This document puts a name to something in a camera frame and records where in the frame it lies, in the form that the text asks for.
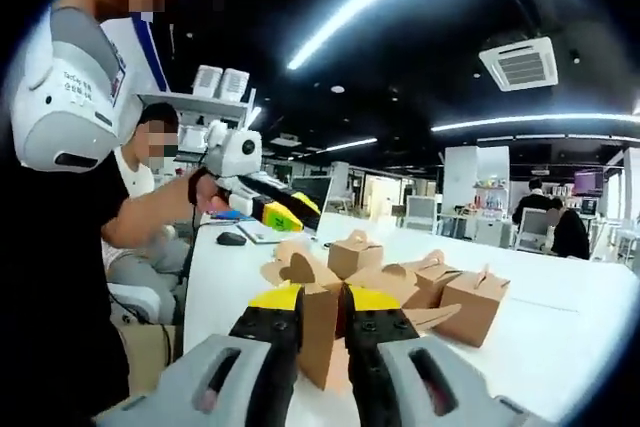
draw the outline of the cardboard gift box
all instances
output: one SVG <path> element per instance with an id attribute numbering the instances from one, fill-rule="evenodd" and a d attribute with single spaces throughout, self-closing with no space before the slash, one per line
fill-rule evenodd
<path id="1" fill-rule="evenodd" d="M 345 378 L 348 383 L 346 369 L 342 377 L 335 374 L 335 368 L 332 369 L 336 362 L 343 363 L 344 357 L 339 355 L 342 351 L 336 348 L 336 339 L 340 337 L 336 328 L 342 324 L 338 315 L 343 313 L 340 309 L 343 280 L 336 271 L 341 274 L 353 271 L 352 275 L 345 278 L 346 283 L 386 293 L 394 297 L 401 306 L 419 291 L 418 274 L 414 271 L 399 264 L 380 270 L 383 255 L 381 246 L 375 246 L 373 250 L 379 249 L 375 255 L 364 254 L 365 257 L 368 256 L 366 258 L 372 265 L 364 262 L 360 253 L 367 252 L 369 248 L 356 244 L 375 244 L 363 240 L 366 239 L 363 232 L 354 234 L 350 237 L 351 241 L 347 239 L 348 242 L 339 243 L 337 247 L 338 252 L 350 250 L 348 255 L 331 256 L 331 252 L 329 253 L 329 268 L 311 255 L 304 244 L 287 241 L 276 247 L 275 260 L 264 265 L 261 271 L 265 279 L 274 286 L 287 281 L 305 286 L 303 343 L 298 355 L 298 365 L 309 380 L 323 390 L 334 386 L 342 389 Z M 404 311 L 416 330 L 425 331 L 445 321 L 459 309 L 460 306 L 449 305 L 438 309 L 415 308 Z"/>
<path id="2" fill-rule="evenodd" d="M 405 309 L 434 309 L 440 306 L 444 287 L 462 274 L 462 271 L 448 266 L 444 262 L 444 253 L 434 250 L 424 259 L 386 266 L 383 270 L 398 270 L 416 274 L 415 292 L 403 305 Z"/>
<path id="3" fill-rule="evenodd" d="M 440 302 L 443 307 L 460 305 L 460 312 L 434 330 L 473 347 L 482 346 L 508 286 L 508 280 L 491 274 L 487 267 L 479 274 L 464 272 L 444 287 Z"/>
<path id="4" fill-rule="evenodd" d="M 329 268 L 338 278 L 346 280 L 364 267 L 382 266 L 384 250 L 381 245 L 367 240 L 362 230 L 354 230 L 348 239 L 339 240 L 329 248 Z"/>

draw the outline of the black strap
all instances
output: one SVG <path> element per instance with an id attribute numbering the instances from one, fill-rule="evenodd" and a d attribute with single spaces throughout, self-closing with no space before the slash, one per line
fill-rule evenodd
<path id="1" fill-rule="evenodd" d="M 189 177 L 189 203 L 194 207 L 198 205 L 198 197 L 196 195 L 196 187 L 198 185 L 198 181 L 208 173 L 209 171 L 206 169 L 206 167 L 200 167 L 193 174 L 191 174 L 191 177 Z"/>

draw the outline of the white table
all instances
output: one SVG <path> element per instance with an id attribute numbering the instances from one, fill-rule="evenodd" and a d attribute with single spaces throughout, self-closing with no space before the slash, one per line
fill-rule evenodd
<path id="1" fill-rule="evenodd" d="M 558 421 L 589 388 L 619 345 L 639 292 L 622 265 L 559 259 L 472 244 L 421 231 L 325 214 L 312 252 L 325 259 L 325 242 L 364 229 L 385 246 L 385 262 L 416 260 L 433 249 L 454 267 L 480 271 L 484 264 L 510 279 L 506 298 L 480 349 L 452 348 L 486 377 L 492 395 L 505 395 Z M 260 267 L 273 245 L 224 247 L 216 237 L 236 227 L 203 226 L 198 234 L 186 303 L 184 351 L 213 333 L 226 334 L 248 302 L 272 288 Z M 300 376 L 288 426 L 354 426 L 351 395 L 321 392 Z"/>

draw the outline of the air vent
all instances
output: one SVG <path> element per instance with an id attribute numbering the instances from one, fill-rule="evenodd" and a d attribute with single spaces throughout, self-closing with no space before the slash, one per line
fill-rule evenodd
<path id="1" fill-rule="evenodd" d="M 558 69 L 549 37 L 485 50 L 479 57 L 503 92 L 558 83 Z"/>
<path id="2" fill-rule="evenodd" d="M 551 172 L 549 172 L 549 169 L 545 169 L 544 167 L 536 167 L 535 169 L 531 169 L 531 174 L 538 177 L 546 177 L 550 173 Z"/>

